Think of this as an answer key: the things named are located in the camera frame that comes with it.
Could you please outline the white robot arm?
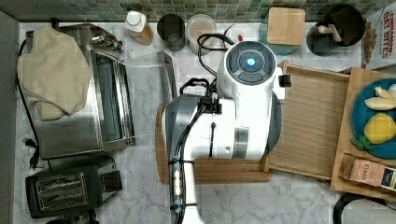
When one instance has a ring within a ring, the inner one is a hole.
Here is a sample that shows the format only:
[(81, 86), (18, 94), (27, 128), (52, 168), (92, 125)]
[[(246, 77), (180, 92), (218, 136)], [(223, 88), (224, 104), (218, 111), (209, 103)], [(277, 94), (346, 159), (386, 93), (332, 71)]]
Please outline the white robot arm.
[(258, 41), (232, 45), (223, 55), (214, 84), (192, 78), (204, 95), (183, 89), (160, 116), (169, 171), (172, 224), (204, 224), (195, 193), (198, 158), (259, 160), (281, 133), (280, 101), (285, 98), (276, 56)]

